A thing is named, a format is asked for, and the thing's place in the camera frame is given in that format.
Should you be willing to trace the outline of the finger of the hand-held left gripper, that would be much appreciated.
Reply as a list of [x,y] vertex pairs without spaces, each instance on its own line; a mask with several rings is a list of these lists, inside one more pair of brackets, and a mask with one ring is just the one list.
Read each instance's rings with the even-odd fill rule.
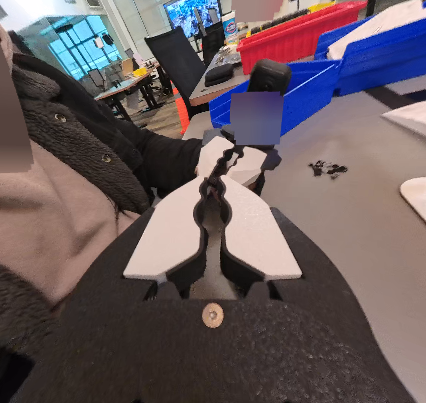
[[233,153],[235,145],[226,138],[215,136],[200,150],[197,176],[209,178],[225,155]]
[[260,176],[267,155],[265,151],[243,147],[242,155],[229,169],[229,178],[244,187],[249,187]]

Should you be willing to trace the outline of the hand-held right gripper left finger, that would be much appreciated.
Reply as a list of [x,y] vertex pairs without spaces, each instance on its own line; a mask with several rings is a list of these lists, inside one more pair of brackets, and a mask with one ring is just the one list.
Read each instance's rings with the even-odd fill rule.
[[166,196],[152,215],[123,271],[131,280],[172,283],[183,299],[205,274],[208,231],[203,227],[209,183],[196,177]]

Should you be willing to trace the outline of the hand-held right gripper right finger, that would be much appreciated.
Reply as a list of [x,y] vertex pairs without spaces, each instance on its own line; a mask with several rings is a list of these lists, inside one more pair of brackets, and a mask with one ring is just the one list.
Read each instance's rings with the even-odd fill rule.
[[302,270],[272,210],[256,193],[228,176],[217,181],[221,200],[220,267],[246,295],[256,282],[293,280]]

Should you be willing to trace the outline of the wooden office desk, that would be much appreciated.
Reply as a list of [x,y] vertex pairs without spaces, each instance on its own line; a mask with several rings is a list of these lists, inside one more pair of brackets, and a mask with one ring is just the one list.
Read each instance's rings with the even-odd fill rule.
[[123,82],[119,83],[118,86],[110,88],[109,90],[99,94],[94,97],[95,100],[100,101],[104,100],[107,103],[107,100],[118,109],[123,119],[131,122],[131,117],[120,102],[120,96],[124,94],[125,96],[130,96],[133,93],[140,92],[145,99],[148,108],[145,111],[153,111],[158,108],[161,108],[165,105],[165,102],[157,102],[155,99],[152,89],[148,86],[148,78],[152,75],[154,70],[160,69],[158,72],[159,77],[163,78],[163,70],[161,65],[156,61],[152,66],[148,67],[147,72],[143,75],[133,77]]

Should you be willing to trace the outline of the red storage bin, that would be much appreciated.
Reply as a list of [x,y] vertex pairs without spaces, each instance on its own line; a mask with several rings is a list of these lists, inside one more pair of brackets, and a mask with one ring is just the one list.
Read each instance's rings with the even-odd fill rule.
[[321,34],[358,20],[367,1],[346,1],[309,13],[243,39],[237,45],[244,75],[255,63],[270,59],[289,63],[315,53]]

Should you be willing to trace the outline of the orange ribbed object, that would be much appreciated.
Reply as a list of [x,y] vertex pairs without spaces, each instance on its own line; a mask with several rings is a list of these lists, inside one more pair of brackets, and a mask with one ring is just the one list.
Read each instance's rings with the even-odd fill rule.
[[182,127],[181,135],[184,135],[189,126],[189,115],[182,97],[176,99],[176,106]]

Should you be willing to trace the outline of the black zip case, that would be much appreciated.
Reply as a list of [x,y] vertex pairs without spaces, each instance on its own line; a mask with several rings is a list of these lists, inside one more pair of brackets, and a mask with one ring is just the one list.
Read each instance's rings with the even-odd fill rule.
[[216,86],[229,81],[234,76],[233,64],[218,65],[205,73],[205,86]]

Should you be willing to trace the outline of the white table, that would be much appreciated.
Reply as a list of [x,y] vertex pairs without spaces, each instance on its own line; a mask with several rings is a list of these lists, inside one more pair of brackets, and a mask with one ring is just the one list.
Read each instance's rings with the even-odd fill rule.
[[194,91],[191,93],[189,97],[189,102],[192,107],[208,103],[214,98],[220,96],[226,91],[233,89],[234,87],[244,83],[249,79],[249,75],[244,75],[242,65],[239,64],[237,67],[234,68],[233,77],[231,79],[217,85],[206,87],[205,75],[208,71],[218,66],[216,64],[216,61],[219,58],[220,54],[220,51],[215,54],[206,71],[204,72],[202,78],[198,82]]

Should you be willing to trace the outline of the wipes canister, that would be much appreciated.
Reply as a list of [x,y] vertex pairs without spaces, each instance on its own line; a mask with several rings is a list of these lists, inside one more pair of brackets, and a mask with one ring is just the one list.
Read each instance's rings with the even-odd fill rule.
[[236,23],[236,12],[234,10],[223,14],[221,16],[221,22],[225,35],[225,44],[236,44],[238,43],[238,28]]

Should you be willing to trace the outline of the yellow bin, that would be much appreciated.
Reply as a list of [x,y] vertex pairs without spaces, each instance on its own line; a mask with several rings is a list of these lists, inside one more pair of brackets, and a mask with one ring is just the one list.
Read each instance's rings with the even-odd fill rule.
[[330,2],[326,2],[326,3],[318,3],[318,4],[315,4],[315,5],[308,7],[307,9],[308,9],[309,13],[315,13],[315,12],[318,12],[322,9],[334,6],[335,4],[336,4],[336,1],[330,1]]

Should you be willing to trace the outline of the black office chair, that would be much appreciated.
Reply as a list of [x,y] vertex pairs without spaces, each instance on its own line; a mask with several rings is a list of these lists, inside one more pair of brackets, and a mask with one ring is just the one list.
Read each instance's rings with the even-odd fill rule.
[[144,38],[146,45],[157,59],[182,97],[189,120],[196,114],[209,110],[207,103],[192,106],[189,98],[204,76],[206,67],[186,38],[181,27],[166,33]]

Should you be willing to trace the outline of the large display screen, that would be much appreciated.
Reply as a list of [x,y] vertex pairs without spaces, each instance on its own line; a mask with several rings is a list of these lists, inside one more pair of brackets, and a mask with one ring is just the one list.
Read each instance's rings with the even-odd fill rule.
[[171,0],[163,8],[171,29],[181,27],[188,39],[198,35],[199,20],[208,28],[222,16],[220,0]]

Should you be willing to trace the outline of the white folded paper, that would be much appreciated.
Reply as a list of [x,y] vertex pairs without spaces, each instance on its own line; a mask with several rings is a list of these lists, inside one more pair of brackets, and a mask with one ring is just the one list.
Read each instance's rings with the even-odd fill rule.
[[424,0],[409,0],[393,5],[343,36],[328,47],[327,59],[342,59],[350,43],[425,19]]

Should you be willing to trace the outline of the person's dark fleece jacket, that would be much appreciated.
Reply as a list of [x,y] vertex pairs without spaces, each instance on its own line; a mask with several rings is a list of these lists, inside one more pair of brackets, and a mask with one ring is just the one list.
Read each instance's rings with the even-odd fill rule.
[[[1,49],[22,108],[29,143],[40,145],[98,187],[118,213],[126,210],[140,215],[149,208],[144,190],[125,163],[79,123],[71,108],[57,102],[59,84],[40,72],[13,65],[13,44],[3,27]],[[1,364],[5,365],[13,352],[33,357],[39,351],[53,311],[64,299],[50,304],[32,284],[1,266]]]

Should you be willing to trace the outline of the white paper bag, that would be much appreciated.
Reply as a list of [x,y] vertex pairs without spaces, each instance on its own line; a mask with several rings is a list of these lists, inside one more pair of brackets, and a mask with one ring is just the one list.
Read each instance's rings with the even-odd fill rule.
[[426,137],[426,102],[416,102],[383,113],[381,117],[415,134]]

